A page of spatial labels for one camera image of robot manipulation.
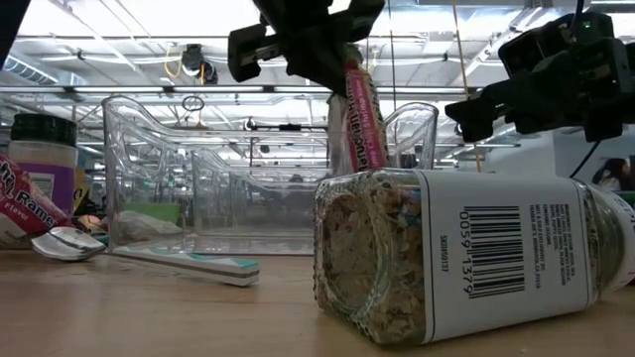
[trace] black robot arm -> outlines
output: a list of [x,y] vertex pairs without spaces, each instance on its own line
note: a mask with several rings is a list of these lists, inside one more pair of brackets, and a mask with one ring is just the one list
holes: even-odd
[[[260,74],[258,60],[284,56],[287,74],[299,75],[344,95],[346,43],[362,40],[384,8],[384,0],[351,0],[347,10],[329,15],[332,0],[254,0],[260,24],[232,31],[229,71],[242,82]],[[267,26],[275,35],[266,36]]]

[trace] jar lid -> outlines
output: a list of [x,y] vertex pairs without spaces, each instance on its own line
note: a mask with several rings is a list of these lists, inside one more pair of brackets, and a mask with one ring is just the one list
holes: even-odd
[[11,127],[11,140],[41,141],[74,147],[77,144],[77,124],[53,115],[16,114]]

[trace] wooden table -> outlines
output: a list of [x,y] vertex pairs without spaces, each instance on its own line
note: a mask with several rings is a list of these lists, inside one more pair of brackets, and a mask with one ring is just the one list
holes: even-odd
[[587,312],[381,350],[320,312],[312,259],[260,258],[246,289],[101,256],[0,253],[0,356],[633,356],[635,288]]

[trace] barcode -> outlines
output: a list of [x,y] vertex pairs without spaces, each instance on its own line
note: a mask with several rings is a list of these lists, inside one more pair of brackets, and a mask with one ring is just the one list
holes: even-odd
[[55,176],[47,174],[31,174],[31,181],[48,198],[53,198]]
[[469,298],[494,297],[525,290],[525,261],[518,206],[469,206],[472,264]]

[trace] glass jar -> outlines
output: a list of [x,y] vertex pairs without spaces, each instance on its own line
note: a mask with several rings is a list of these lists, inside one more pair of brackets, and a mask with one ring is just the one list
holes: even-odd
[[568,178],[381,170],[317,190],[318,305],[378,344],[585,309],[633,279],[635,212]]

